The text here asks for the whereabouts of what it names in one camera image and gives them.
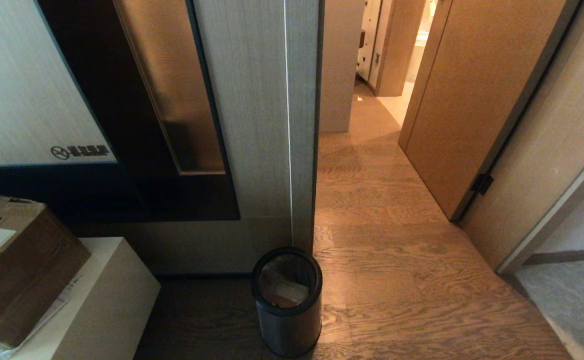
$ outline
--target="wooden door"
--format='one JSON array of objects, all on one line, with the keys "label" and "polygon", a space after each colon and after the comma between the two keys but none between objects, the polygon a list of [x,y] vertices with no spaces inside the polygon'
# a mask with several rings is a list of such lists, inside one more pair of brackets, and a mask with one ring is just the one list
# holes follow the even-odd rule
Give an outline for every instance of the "wooden door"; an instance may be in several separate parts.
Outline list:
[{"label": "wooden door", "polygon": [[415,91],[421,92],[412,96],[399,139],[449,219],[461,215],[472,184],[502,147],[576,4],[454,0],[449,5],[440,43],[427,44],[426,52],[438,45],[431,73],[417,78]]}]

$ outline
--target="cardboard box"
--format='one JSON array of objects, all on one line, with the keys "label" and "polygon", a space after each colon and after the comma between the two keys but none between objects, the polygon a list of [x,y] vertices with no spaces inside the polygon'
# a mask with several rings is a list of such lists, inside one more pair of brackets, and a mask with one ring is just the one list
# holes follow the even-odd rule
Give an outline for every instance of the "cardboard box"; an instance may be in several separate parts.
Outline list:
[{"label": "cardboard box", "polygon": [[44,203],[0,196],[0,348],[21,344],[89,257]]}]

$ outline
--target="vertical light strip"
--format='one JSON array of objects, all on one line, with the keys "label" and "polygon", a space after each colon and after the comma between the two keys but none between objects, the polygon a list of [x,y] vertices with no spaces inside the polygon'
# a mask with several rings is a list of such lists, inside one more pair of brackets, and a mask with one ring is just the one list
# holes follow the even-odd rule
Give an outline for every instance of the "vertical light strip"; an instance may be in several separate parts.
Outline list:
[{"label": "vertical light strip", "polygon": [[289,68],[287,67],[287,0],[283,0],[283,34],[285,36],[285,100],[287,103],[287,154],[288,154],[288,164],[289,164],[289,174],[290,174],[290,233],[292,235],[292,246],[294,246],[294,207],[292,202],[292,139],[291,139],[291,125],[290,125],[290,86],[289,86]]}]

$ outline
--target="hallway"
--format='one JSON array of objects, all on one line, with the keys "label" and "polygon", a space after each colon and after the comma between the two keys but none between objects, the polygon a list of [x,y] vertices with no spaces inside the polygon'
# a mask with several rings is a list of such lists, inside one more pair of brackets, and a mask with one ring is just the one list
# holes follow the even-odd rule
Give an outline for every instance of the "hallway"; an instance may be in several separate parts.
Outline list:
[{"label": "hallway", "polygon": [[[314,255],[323,321],[301,358],[570,358],[540,312],[447,221],[398,131],[357,84],[350,132],[320,135]],[[260,337],[247,279],[161,284],[136,360],[277,359]]]}]

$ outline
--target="trash can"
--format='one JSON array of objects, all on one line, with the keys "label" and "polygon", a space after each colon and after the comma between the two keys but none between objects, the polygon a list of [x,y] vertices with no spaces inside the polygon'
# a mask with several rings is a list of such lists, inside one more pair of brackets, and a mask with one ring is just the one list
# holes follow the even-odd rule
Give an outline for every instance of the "trash can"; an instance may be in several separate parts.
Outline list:
[{"label": "trash can", "polygon": [[293,358],[307,353],[321,333],[322,273],[299,248],[269,251],[251,279],[260,333],[273,353]]}]

